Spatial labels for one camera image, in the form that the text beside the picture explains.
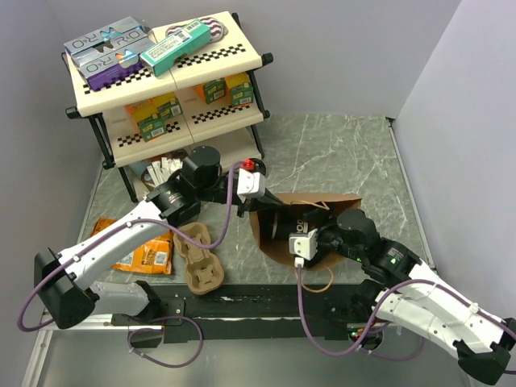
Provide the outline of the brown paper bag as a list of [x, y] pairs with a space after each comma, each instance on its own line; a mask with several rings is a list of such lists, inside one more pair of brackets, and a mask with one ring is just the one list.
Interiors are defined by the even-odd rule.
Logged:
[[[282, 207], [310, 205], [327, 210], [327, 214], [321, 217], [309, 231], [335, 221], [345, 210], [359, 209], [362, 201], [362, 198], [355, 194], [342, 193], [279, 193], [277, 197], [284, 202]], [[252, 234], [258, 248], [268, 258], [294, 270], [294, 259], [289, 253], [288, 240], [271, 240], [270, 236], [273, 215], [281, 208], [251, 212], [249, 219]]]

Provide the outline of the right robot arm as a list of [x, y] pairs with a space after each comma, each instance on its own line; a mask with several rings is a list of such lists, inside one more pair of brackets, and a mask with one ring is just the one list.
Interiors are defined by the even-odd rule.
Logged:
[[360, 209], [324, 216], [309, 228], [313, 257], [334, 252], [359, 263], [364, 281], [352, 312], [372, 325], [395, 323], [440, 346], [485, 385], [509, 375], [514, 318], [490, 314], [447, 284], [402, 243], [380, 236]]

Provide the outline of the black white paper cup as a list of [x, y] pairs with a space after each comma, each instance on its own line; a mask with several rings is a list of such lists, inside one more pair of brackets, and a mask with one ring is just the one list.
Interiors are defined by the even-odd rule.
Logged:
[[290, 234], [307, 233], [327, 210], [310, 205], [284, 206], [273, 215], [271, 240], [287, 240]]

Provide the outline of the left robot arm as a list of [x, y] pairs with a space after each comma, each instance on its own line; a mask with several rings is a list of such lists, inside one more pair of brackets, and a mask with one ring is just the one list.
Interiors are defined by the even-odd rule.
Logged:
[[279, 208], [283, 202], [265, 187], [265, 165], [258, 159], [236, 161], [222, 170], [220, 153], [196, 147], [166, 182], [120, 220], [59, 253], [47, 248], [35, 256], [35, 295], [52, 323], [68, 329], [95, 314], [125, 314], [139, 323], [154, 322], [160, 299], [145, 281], [103, 283], [99, 277], [136, 248], [199, 215], [203, 202], [245, 212]]

